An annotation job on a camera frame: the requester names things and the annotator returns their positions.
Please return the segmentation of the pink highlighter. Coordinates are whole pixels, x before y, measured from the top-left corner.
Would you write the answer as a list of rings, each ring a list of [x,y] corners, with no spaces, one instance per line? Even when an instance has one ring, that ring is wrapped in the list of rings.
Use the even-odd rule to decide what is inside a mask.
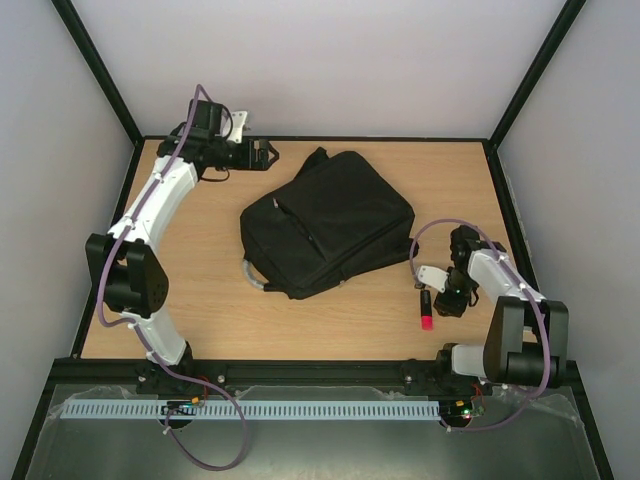
[[[420,321],[423,330],[431,331],[433,329],[432,300],[428,289],[420,290]]]

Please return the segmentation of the black student bag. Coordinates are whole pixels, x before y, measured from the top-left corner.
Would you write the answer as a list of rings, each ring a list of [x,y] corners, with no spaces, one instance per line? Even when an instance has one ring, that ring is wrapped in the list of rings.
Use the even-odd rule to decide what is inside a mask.
[[[261,291],[303,300],[408,260],[414,219],[361,154],[319,148],[241,213],[243,274]]]

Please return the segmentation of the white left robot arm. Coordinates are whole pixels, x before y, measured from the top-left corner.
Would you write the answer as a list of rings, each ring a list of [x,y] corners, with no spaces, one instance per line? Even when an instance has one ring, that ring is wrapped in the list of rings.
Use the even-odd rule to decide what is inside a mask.
[[[107,233],[92,234],[85,244],[99,322],[133,330],[152,362],[174,366],[188,350],[166,305],[169,279],[157,255],[178,207],[209,169],[266,171],[279,158],[269,141],[245,138],[248,118],[245,110],[191,101],[187,119],[158,146],[130,207]]]

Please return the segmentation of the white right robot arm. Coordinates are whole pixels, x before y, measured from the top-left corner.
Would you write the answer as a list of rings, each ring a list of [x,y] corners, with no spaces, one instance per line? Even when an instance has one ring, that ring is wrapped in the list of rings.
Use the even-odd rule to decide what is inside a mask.
[[[453,265],[433,302],[442,317],[459,318],[475,306],[483,290],[493,303],[485,343],[452,344],[449,359],[436,367],[436,379],[455,392],[471,376],[498,384],[558,388],[567,364],[569,311],[547,299],[516,271],[506,249],[461,225],[450,234]]]

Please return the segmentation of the black left frame post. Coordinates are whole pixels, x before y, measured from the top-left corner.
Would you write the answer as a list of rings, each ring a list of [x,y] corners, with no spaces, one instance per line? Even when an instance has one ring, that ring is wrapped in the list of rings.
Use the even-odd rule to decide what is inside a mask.
[[[143,135],[75,5],[71,0],[51,0],[51,4],[93,74],[127,137],[134,145],[141,143]]]

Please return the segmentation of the black frame post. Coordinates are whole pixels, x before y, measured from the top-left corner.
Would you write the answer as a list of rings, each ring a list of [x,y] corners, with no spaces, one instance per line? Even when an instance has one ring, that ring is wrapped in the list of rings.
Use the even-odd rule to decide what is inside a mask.
[[[71,0],[51,0],[51,4],[93,74],[127,137],[134,145],[141,143],[143,135],[75,5]]]
[[[544,41],[539,47],[524,77],[515,90],[503,115],[497,123],[489,142],[494,150],[498,150],[514,125],[520,112],[526,105],[536,85],[551,63],[553,57],[569,33],[581,10],[587,3],[586,0],[567,0],[554,20]]]

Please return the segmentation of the black front mounting rail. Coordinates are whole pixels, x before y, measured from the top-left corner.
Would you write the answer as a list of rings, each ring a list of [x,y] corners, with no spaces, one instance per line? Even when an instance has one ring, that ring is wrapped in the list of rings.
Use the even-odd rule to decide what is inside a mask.
[[[489,382],[448,371],[443,361],[239,361],[195,360],[188,374],[229,393],[253,386],[373,387],[409,396],[453,398],[471,395],[476,387],[485,393]],[[143,360],[75,359],[54,361],[46,387],[57,385],[124,385],[141,394],[160,397],[187,396],[202,387],[166,374]]]

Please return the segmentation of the black right frame post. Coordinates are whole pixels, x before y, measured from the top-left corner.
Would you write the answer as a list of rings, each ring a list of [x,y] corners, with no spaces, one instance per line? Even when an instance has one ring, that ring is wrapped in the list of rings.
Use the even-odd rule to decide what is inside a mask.
[[[514,125],[520,112],[526,105],[536,85],[551,63],[553,57],[569,33],[581,10],[587,3],[586,0],[567,0],[554,20],[544,41],[539,47],[524,77],[515,90],[503,115],[497,123],[489,142],[494,150],[498,150]]]

